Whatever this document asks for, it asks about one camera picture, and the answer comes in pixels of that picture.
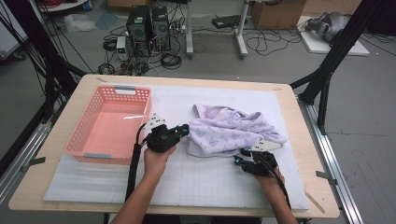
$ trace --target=white mat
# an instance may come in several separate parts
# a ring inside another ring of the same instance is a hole
[[[311,17],[302,16],[298,21],[298,24],[311,19]],[[299,26],[299,31],[304,31],[304,26]],[[330,51],[329,43],[324,41],[323,37],[317,35],[314,31],[311,32],[301,32],[303,42],[310,53],[328,53]],[[361,44],[361,42],[356,41],[355,45],[350,49],[347,55],[354,56],[368,56],[370,52]]]
[[[167,119],[169,128],[195,119],[193,104],[227,105],[246,113],[261,111],[276,129],[287,136],[276,95],[265,91],[147,86],[152,90],[152,113]],[[269,208],[257,180],[230,158],[196,158],[186,152],[188,138],[177,145],[167,163],[151,204]],[[302,180],[290,143],[274,150],[287,179],[293,209],[308,209]],[[78,162],[63,155],[45,201],[123,203],[129,166]],[[143,175],[141,157],[136,183]]]

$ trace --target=lavender towel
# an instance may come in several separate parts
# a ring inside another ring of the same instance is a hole
[[[246,114],[227,106],[194,105],[199,118],[190,125],[189,154],[197,157],[232,156],[239,148],[252,147],[265,139],[285,143],[261,112]]]

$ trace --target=person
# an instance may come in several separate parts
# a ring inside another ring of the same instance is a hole
[[[125,202],[124,206],[117,213],[111,224],[141,224],[145,218],[146,211],[149,208],[154,191],[160,183],[161,176],[165,171],[166,163],[175,152],[176,146],[169,148],[164,153],[156,153],[150,148],[144,152],[145,173],[142,180],[134,189],[134,192]],[[285,182],[285,178],[276,169],[277,174]],[[262,188],[262,192],[271,204],[278,224],[293,224],[297,223],[293,213],[290,211],[285,195],[273,177],[256,176]]]

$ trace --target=human hand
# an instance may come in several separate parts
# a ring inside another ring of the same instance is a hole
[[[275,169],[275,172],[282,182],[285,183],[285,177],[280,173],[278,168]],[[260,186],[262,187],[262,192],[270,203],[278,200],[285,200],[285,194],[274,176],[255,175],[255,177],[259,181]]]
[[[158,183],[165,171],[166,162],[169,156],[176,150],[176,146],[173,146],[163,153],[157,153],[152,151],[150,148],[145,150],[145,174],[143,178]]]

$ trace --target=pink basket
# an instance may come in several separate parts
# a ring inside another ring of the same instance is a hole
[[[130,164],[137,130],[148,120],[150,94],[149,88],[99,86],[64,152],[78,161]]]

